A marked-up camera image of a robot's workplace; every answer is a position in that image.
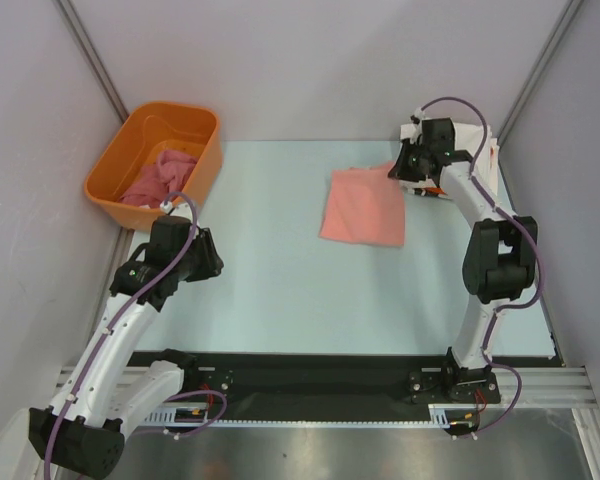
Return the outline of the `aluminium frame rail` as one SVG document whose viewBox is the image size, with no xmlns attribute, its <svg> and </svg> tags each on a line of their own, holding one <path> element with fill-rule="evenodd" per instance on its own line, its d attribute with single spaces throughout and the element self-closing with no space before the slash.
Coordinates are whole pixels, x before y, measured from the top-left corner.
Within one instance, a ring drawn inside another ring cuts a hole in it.
<svg viewBox="0 0 600 480">
<path fill-rule="evenodd" d="M 73 366 L 60 371 L 54 393 L 62 389 L 73 373 Z M 126 367 L 118 377 L 117 390 L 140 378 L 148 367 Z M 518 408 L 591 409 L 598 402 L 584 367 L 582 368 L 517 368 L 522 379 Z M 513 373 L 496 369 L 497 383 L 504 402 L 513 399 L 517 388 Z"/>
</svg>

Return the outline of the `dark pink t-shirt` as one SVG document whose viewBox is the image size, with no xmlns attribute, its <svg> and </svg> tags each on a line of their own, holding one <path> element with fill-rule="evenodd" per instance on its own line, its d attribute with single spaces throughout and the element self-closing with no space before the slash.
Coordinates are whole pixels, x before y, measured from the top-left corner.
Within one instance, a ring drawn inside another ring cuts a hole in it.
<svg viewBox="0 0 600 480">
<path fill-rule="evenodd" d="M 178 150 L 161 151 L 154 163 L 141 168 L 119 202 L 139 208 L 158 208 L 169 193 L 182 190 L 197 162 L 196 157 Z"/>
</svg>

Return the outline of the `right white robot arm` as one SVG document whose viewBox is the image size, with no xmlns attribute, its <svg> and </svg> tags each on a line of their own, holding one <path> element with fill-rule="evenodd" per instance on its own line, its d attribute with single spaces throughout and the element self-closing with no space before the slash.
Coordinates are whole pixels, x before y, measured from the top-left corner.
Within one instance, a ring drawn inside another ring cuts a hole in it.
<svg viewBox="0 0 600 480">
<path fill-rule="evenodd" d="M 462 263 L 469 303 L 441 376 L 443 393 L 464 401 L 493 368 L 491 337 L 498 316 L 529 288 L 536 275 L 537 223 L 499 205 L 465 150 L 441 150 L 406 139 L 389 177 L 417 187 L 440 187 L 471 227 Z"/>
</svg>

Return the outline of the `light pink t-shirt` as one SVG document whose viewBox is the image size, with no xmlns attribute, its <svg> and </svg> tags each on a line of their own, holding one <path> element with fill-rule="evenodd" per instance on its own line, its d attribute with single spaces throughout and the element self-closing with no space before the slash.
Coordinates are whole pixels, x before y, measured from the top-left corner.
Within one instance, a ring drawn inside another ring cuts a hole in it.
<svg viewBox="0 0 600 480">
<path fill-rule="evenodd" d="M 405 241 L 405 200 L 390 162 L 369 168 L 335 170 L 319 236 L 322 239 L 380 247 Z"/>
</svg>

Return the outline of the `orange plastic basket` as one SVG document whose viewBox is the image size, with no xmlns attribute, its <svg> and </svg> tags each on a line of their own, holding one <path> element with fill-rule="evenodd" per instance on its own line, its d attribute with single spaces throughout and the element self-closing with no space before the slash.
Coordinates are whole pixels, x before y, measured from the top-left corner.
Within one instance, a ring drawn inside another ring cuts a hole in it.
<svg viewBox="0 0 600 480">
<path fill-rule="evenodd" d="M 122 194 L 165 149 L 197 159 L 184 193 L 198 209 L 204 206 L 223 163 L 221 122 L 210 109 L 154 101 L 136 108 L 87 176 L 84 192 L 120 226 L 148 232 L 162 214 L 158 208 L 125 205 Z"/>
</svg>

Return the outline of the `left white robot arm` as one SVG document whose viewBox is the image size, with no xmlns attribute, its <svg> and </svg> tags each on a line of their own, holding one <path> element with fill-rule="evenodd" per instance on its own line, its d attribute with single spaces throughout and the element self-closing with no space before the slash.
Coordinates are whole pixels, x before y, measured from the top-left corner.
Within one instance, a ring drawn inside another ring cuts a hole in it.
<svg viewBox="0 0 600 480">
<path fill-rule="evenodd" d="M 44 409 L 29 410 L 29 441 L 42 475 L 60 467 L 104 479 L 127 440 L 161 404 L 226 395 L 205 387 L 193 356 L 165 350 L 124 391 L 117 385 L 136 345 L 182 282 L 207 280 L 223 268 L 211 232 L 189 223 L 157 227 L 115 273 L 100 326 L 77 366 Z"/>
</svg>

